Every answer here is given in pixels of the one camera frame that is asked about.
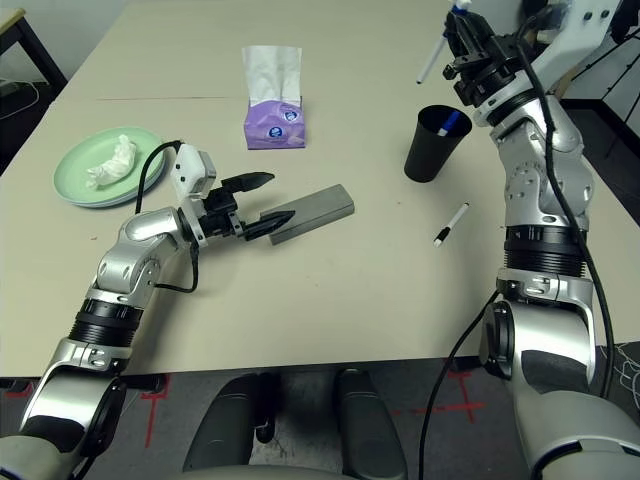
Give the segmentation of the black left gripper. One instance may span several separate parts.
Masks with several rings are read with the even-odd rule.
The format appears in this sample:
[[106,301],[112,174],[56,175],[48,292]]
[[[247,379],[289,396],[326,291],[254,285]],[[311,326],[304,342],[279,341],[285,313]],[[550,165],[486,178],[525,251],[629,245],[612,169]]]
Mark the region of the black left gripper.
[[275,175],[268,172],[249,172],[222,180],[221,186],[211,190],[203,200],[201,229],[205,238],[235,236],[252,241],[285,225],[295,216],[294,210],[265,213],[249,224],[244,224],[237,216],[235,194],[258,189],[274,178]]

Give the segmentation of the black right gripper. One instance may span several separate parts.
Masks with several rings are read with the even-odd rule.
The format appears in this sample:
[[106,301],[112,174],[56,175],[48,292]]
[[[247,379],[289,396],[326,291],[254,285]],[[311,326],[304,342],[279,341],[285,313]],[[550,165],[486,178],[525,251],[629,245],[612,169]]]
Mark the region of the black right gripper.
[[[464,39],[466,19],[469,38]],[[445,37],[454,59],[443,69],[446,80],[455,80],[454,90],[465,106],[480,106],[515,79],[522,63],[516,35],[495,35],[484,16],[449,12]]]

